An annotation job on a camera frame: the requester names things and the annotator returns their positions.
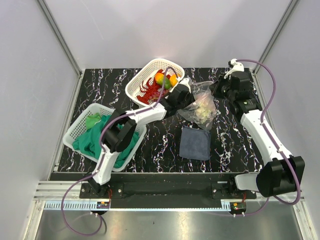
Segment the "fake green cabbage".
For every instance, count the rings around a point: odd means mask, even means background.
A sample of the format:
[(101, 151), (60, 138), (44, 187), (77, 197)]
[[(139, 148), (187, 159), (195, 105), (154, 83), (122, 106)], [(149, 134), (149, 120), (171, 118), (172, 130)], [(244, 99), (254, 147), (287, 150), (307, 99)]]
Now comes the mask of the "fake green cabbage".
[(204, 100), (195, 104), (195, 114), (200, 123), (211, 121), (217, 114), (217, 109), (212, 100)]

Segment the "fake mango orange green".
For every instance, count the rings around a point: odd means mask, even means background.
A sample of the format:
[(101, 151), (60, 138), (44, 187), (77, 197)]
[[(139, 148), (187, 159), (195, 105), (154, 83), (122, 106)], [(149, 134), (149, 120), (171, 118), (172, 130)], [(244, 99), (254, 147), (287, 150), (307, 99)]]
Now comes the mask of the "fake mango orange green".
[(170, 80), (168, 79), (167, 76), (165, 76), (161, 72), (157, 72), (154, 76), (155, 82), (159, 85), (162, 86), (164, 85), (164, 88), (166, 90), (170, 89), (172, 87)]

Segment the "red fake lobster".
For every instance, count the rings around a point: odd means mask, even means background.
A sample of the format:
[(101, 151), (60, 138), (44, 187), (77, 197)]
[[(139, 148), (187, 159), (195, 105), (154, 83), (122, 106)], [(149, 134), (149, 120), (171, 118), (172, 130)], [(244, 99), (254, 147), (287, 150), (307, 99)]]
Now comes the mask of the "red fake lobster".
[[(140, 90), (141, 95), (137, 95), (136, 98), (140, 102), (149, 105), (150, 103), (156, 102), (158, 100), (158, 98), (160, 96), (161, 88), (162, 88), (162, 86), (159, 86), (156, 83), (155, 77), (153, 77), (153, 78), (150, 77), (146, 81), (145, 85), (142, 83), (139, 86), (139, 90)], [(169, 88), (169, 89), (164, 88), (161, 96), (163, 97), (165, 94), (167, 94), (171, 88)]]

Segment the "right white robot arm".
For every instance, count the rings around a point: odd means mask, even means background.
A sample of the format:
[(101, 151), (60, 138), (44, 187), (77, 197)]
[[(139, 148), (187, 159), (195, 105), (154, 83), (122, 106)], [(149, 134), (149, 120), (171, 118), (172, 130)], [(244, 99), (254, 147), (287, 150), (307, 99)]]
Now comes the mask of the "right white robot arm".
[(293, 156), (276, 136), (250, 90), (250, 82), (247, 72), (235, 71), (220, 75), (209, 87), (215, 98), (229, 102), (229, 110), (248, 131), (264, 161), (259, 172), (237, 175), (227, 185), (228, 195), (236, 199), (245, 190), (259, 192), (265, 198), (299, 194), (305, 162), (301, 156)]

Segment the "clear zip top bag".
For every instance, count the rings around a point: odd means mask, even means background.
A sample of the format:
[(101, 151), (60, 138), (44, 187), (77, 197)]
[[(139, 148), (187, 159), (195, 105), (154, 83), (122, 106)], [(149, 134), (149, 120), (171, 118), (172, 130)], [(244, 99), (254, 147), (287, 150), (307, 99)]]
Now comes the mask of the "clear zip top bag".
[(202, 130), (210, 131), (214, 118), (219, 115), (210, 86), (213, 81), (193, 82), (190, 78), (184, 78), (181, 83), (188, 81), (191, 96), (194, 102), (177, 113), (185, 120), (197, 124)]

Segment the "fake orange fruit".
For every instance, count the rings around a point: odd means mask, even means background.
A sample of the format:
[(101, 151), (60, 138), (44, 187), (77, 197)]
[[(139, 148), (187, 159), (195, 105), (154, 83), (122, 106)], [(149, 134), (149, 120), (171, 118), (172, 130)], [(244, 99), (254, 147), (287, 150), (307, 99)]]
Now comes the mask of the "fake orange fruit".
[(169, 81), (170, 81), (171, 86), (174, 87), (178, 83), (177, 76), (176, 75), (172, 75), (169, 78)]

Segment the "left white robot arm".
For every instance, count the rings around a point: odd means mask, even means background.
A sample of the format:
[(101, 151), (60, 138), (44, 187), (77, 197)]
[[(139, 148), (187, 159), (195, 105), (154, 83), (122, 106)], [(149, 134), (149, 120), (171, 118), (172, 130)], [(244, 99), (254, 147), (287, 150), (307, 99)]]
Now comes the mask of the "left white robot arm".
[(136, 110), (114, 110), (99, 137), (101, 156), (88, 179), (90, 192), (97, 198), (103, 198), (108, 193), (107, 183), (114, 164), (120, 153), (129, 146), (137, 127), (169, 118), (194, 101), (190, 84), (180, 82), (153, 105)]

